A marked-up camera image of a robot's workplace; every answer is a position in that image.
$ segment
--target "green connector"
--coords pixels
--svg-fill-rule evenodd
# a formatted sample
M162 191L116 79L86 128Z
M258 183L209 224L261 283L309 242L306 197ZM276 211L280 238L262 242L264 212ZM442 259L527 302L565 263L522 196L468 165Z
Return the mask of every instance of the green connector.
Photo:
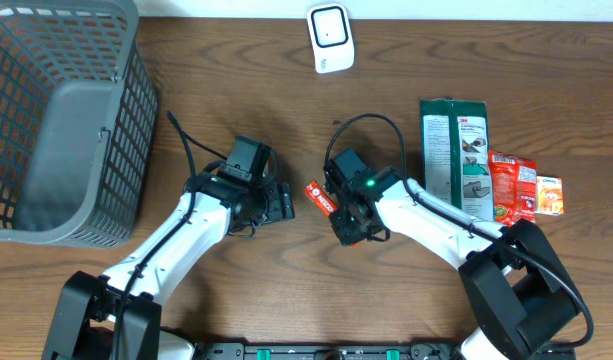
M270 350L257 350L257 360L270 360Z
M386 360L399 360L399 350L387 350Z

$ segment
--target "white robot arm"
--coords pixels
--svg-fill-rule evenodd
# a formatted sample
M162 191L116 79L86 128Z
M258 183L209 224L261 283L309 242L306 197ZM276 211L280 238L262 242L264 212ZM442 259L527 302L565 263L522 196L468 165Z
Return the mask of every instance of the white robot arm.
M134 296L147 293L153 296L154 302L162 306L166 304L170 294L197 260L226 236L231 209L225 207L219 199L203 193L182 195L173 213L140 247L104 271L109 286L124 291L135 265L177 223L183 221L191 196L195 196L195 205L190 219L148 261L142 276L130 289Z
M412 179L408 180L408 185L420 199L424 200L425 205L434 206L446 216L459 218L462 223L474 224L478 229L495 238L502 236L501 224L483 221L446 204L426 192ZM383 197L375 205L384 226L422 244L455 269L466 262L469 254L483 251L490 246L490 241L470 233L467 229L455 225L454 222L438 216L425 206L413 201L402 181L388 188L382 195ZM466 360L507 360L479 328L462 343L460 351Z
M385 241L391 232L401 233L459 272L480 328L451 360L524 360L549 349L578 346L592 335L588 308L533 223L519 221L506 228L470 216L415 180L405 183L393 167L376 173L352 148L327 161L324 171L325 188L339 202L330 220L343 245ZM381 232L385 238L377 237ZM524 267L527 275L510 286L505 275ZM551 344L580 312L587 319L587 335L575 343Z

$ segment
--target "red packet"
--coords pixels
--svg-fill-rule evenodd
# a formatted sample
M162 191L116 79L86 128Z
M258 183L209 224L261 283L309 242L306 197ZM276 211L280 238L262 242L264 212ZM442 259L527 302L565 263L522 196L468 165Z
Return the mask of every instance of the red packet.
M519 219L535 222L537 162L488 152L493 180L495 221L507 226Z
M317 205L319 210L326 215L326 217L330 217L330 214L337 211L337 205L326 195L317 181L313 180L308 184L304 188L304 194Z

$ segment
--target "small orange box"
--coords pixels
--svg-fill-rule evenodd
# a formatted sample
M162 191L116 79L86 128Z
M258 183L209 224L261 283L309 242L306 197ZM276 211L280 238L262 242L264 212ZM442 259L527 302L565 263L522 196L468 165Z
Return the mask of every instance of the small orange box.
M329 217L330 214L337 211L337 205L331 200L324 190L319 186L317 181L313 180L304 188L304 194L308 196L317 205L319 210Z
M537 214L561 215L564 213L562 179L537 177Z

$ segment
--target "orange snack packet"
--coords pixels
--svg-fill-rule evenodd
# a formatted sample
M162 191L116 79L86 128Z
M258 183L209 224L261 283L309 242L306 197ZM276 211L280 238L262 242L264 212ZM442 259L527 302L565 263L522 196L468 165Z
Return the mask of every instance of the orange snack packet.
M306 185L304 194L317 205L326 217L330 217L330 214L337 211L337 205L326 195L317 181L313 180L310 184Z
M537 177L537 210L535 212L555 216L564 213L562 179Z
M493 180L495 221L507 226L519 219L535 222L537 162L488 152Z

